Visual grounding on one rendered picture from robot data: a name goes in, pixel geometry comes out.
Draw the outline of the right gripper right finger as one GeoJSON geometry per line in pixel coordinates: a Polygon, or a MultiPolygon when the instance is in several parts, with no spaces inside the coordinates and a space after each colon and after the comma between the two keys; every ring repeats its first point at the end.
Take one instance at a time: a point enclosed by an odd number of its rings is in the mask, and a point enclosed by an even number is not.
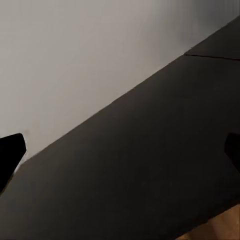
{"type": "Polygon", "coordinates": [[[240,135],[229,133],[225,141],[224,151],[240,172],[240,135]]]}

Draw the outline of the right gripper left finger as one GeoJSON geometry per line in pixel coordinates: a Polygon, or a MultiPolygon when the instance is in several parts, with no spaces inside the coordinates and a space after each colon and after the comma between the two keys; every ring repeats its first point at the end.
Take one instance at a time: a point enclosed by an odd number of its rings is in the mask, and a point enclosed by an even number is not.
{"type": "Polygon", "coordinates": [[[0,193],[26,152],[21,133],[0,138],[0,193]]]}

